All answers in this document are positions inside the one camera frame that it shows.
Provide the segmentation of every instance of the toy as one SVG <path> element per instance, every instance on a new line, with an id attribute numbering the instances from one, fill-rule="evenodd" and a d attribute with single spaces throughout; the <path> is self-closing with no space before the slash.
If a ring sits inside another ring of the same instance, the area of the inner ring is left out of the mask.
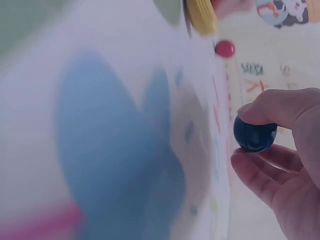
<path id="1" fill-rule="evenodd" d="M 277 135 L 277 124 L 251 125 L 243 122 L 238 116 L 233 125 L 235 140 L 242 149 L 249 153 L 259 153 L 268 149 Z"/>
<path id="2" fill-rule="evenodd" d="M 186 0 L 190 22 L 202 36 L 219 31 L 218 19 L 210 0 Z"/>
<path id="3" fill-rule="evenodd" d="M 236 53 L 236 47 L 233 42 L 221 40 L 214 48 L 215 53 L 222 58 L 231 58 Z"/>

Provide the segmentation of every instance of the blue dot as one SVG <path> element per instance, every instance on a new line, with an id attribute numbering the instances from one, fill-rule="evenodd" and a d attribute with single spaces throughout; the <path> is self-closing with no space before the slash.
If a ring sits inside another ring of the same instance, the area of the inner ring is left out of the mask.
<path id="1" fill-rule="evenodd" d="M 195 133 L 195 125 L 194 125 L 194 122 L 191 121 L 186 126 L 185 133 L 184 133 L 184 140 L 186 141 L 187 144 L 190 143 L 192 137 L 194 136 L 194 133 Z"/>

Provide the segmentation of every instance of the green object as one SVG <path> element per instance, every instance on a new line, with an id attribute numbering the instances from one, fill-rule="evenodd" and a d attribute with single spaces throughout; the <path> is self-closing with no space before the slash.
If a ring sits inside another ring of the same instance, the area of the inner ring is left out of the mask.
<path id="1" fill-rule="evenodd" d="M 153 0 L 153 2 L 168 23 L 178 25 L 182 11 L 181 0 Z"/>
<path id="2" fill-rule="evenodd" d="M 0 0 L 0 59 L 72 0 Z"/>

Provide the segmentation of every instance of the pink stripe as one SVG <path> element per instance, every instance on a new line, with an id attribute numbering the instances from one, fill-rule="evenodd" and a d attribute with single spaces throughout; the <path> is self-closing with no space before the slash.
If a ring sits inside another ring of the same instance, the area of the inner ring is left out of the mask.
<path id="1" fill-rule="evenodd" d="M 84 220 L 83 213 L 75 204 L 53 210 L 45 216 L 15 224 L 10 230 L 0 230 L 0 240 L 35 240 L 72 230 Z"/>

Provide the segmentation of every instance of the dark blue ball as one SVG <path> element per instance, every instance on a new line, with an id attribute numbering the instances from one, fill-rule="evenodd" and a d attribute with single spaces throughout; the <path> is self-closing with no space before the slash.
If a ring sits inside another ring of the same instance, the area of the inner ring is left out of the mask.
<path id="1" fill-rule="evenodd" d="M 278 125 L 251 125 L 238 116 L 234 120 L 233 134 L 242 149 L 249 153 L 259 153 L 268 149 L 275 141 Z"/>

